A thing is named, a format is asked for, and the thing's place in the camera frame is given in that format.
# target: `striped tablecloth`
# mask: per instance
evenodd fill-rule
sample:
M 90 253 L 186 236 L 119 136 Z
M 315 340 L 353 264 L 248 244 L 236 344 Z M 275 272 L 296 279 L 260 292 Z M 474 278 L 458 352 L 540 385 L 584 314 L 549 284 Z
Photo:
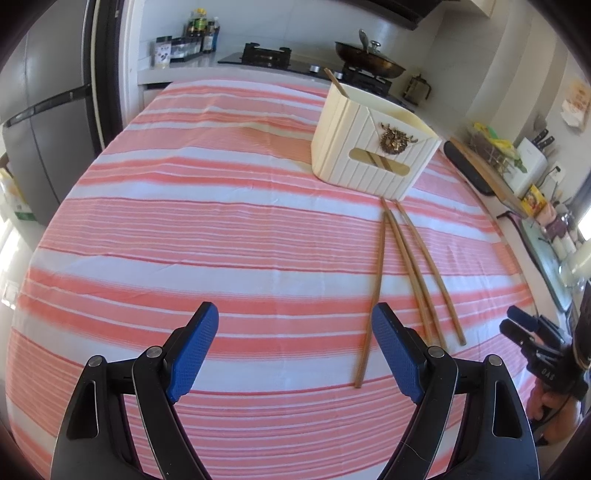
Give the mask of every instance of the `striped tablecloth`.
M 367 382 L 352 387 L 381 207 L 312 174 L 327 87 L 244 75 L 225 69 L 166 88 L 80 179 L 34 254 L 9 343 L 7 395 L 14 436 L 46 478 L 86 360 L 161 345 L 204 300 L 219 308 L 219 332 L 177 411 L 213 479 L 376 478 L 411 417 L 376 344 Z M 499 229 L 440 154 L 404 206 L 469 341 L 459 346 L 403 227 L 451 353 L 501 355 L 526 394 L 524 361 L 498 325 L 508 306 L 533 302 Z M 422 331 L 390 231 L 381 300 Z M 144 469 L 159 476 L 133 397 L 127 405 Z M 445 469 L 461 413 L 458 402 L 433 473 Z

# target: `gas stove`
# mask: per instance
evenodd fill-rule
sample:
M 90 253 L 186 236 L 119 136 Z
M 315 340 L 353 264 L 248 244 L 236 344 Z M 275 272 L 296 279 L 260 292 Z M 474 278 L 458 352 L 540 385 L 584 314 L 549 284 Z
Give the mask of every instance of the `gas stove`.
M 299 73 L 308 77 L 326 80 L 327 82 L 330 81 L 324 73 L 323 66 L 292 59 L 291 49 L 286 47 L 281 47 L 279 50 L 269 50 L 267 48 L 260 48 L 258 43 L 247 43 L 244 45 L 243 52 L 233 53 L 232 55 L 219 60 L 218 63 L 283 70 L 285 72 Z M 375 77 L 367 72 L 354 69 L 348 65 L 343 65 L 340 71 L 332 71 L 335 77 L 342 83 L 373 93 L 374 95 L 390 100 L 407 110 L 413 111 L 406 103 L 403 103 L 402 100 L 390 95 L 389 91 L 392 82 L 386 79 Z

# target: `refrigerator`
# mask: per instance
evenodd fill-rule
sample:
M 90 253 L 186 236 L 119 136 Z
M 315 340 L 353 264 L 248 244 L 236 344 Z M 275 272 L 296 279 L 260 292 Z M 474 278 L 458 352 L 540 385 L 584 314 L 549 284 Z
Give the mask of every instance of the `refrigerator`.
M 53 2 L 0 71 L 9 169 L 43 225 L 122 130 L 117 66 L 123 1 Z

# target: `pan lid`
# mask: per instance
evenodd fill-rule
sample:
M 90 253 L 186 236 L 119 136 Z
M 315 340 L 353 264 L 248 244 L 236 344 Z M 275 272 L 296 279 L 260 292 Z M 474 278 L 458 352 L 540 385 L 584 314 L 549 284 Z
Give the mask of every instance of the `pan lid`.
M 343 45 L 346 47 L 350 47 L 350 48 L 354 48 L 355 50 L 359 50 L 359 54 L 363 54 L 363 55 L 373 55 L 376 57 L 379 57 L 383 60 L 387 60 L 391 63 L 396 63 L 395 61 L 393 61 L 392 59 L 389 59 L 386 55 L 382 54 L 382 52 L 380 52 L 379 50 L 377 50 L 378 47 L 380 47 L 381 45 L 376 42 L 375 40 L 372 40 L 372 45 L 374 46 L 375 44 L 377 44 L 374 48 L 370 48 L 367 52 L 363 49 L 363 47 L 360 47 L 359 45 L 351 45 L 350 43 L 344 43 L 344 42 L 340 42 L 340 41 L 336 41 L 335 42 L 337 45 Z

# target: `range hood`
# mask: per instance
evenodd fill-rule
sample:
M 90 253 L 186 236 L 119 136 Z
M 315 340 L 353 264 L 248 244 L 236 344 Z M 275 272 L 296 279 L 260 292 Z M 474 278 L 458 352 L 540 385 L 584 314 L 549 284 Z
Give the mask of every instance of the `range hood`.
M 345 0 L 414 30 L 443 0 Z

